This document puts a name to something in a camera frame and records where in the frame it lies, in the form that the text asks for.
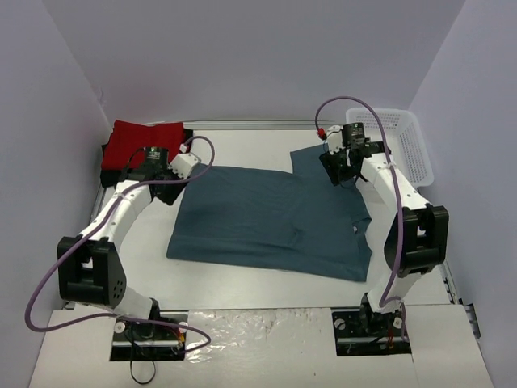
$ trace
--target white plastic basket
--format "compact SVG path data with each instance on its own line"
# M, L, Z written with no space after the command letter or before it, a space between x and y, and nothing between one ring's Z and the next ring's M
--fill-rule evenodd
M377 109L380 122L385 128L388 147L398 168L415 188L429 186L435 180L426 145L416 116L400 109ZM347 111L347 123L361 122L364 132L373 141L380 140L379 126L365 108Z

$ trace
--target folded t-shirt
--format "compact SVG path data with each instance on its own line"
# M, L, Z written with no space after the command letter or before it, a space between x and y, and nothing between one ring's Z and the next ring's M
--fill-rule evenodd
M320 176L314 151L292 153L300 174L213 167L189 183L167 257L366 281L363 198Z

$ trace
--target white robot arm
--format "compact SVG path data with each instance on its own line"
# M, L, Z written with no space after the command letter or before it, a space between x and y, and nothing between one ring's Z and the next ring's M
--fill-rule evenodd
M364 310L364 325L369 327L380 314L391 314L400 308L400 303L413 284L445 259L448 234L448 212L443 206L433 206L422 197L407 178L394 165L389 164L382 141L371 142L364 136L362 123L334 125L324 133L329 150L320 156L334 185L354 177L362 178L373 185L384 203L394 215L392 227L385 242L386 263L392 275L383 276L376 286L365 294L361 308ZM397 237L396 191L391 167L397 176L401 194L402 245L401 260L395 265ZM390 276L394 276L391 287Z
M188 178L200 160L190 153L178 154L167 164L168 150L149 147L145 161L116 186L113 197L103 211L77 237L64 237L57 246L57 256L65 254L82 236L88 235L119 202L105 225L80 246L59 268L59 290L67 301L100 307L121 316L142 319L159 318L158 302L140 295L127 286L126 276L118 251L138 215L154 197L169 205L174 203L186 183L160 184L161 180ZM128 188L144 181L144 185L127 192Z

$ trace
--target red folded shirt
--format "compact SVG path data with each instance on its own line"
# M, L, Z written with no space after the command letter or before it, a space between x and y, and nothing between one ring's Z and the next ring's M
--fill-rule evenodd
M179 146L192 136L183 123L167 123L152 126L133 124L117 120L113 124L110 140L103 149L101 182L104 187L116 183L118 174L126 167L129 158L141 147L156 146L169 150L169 162L179 152ZM144 161L140 152L132 159L129 168L135 168Z

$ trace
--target white enclosure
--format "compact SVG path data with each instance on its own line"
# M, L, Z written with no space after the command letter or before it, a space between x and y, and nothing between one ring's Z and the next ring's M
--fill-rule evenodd
M335 95L418 117L452 275L494 384L517 386L516 20L512 0L2 1L0 386L31 378L43 337L23 310L86 226L108 123L307 120ZM60 306L54 278L35 320Z
M44 0L108 119L144 123L408 108L463 3Z
M0 4L0 386L26 386L42 335L23 323L28 298L56 260L56 242L88 221L109 127L43 4ZM34 319L61 302L57 278Z

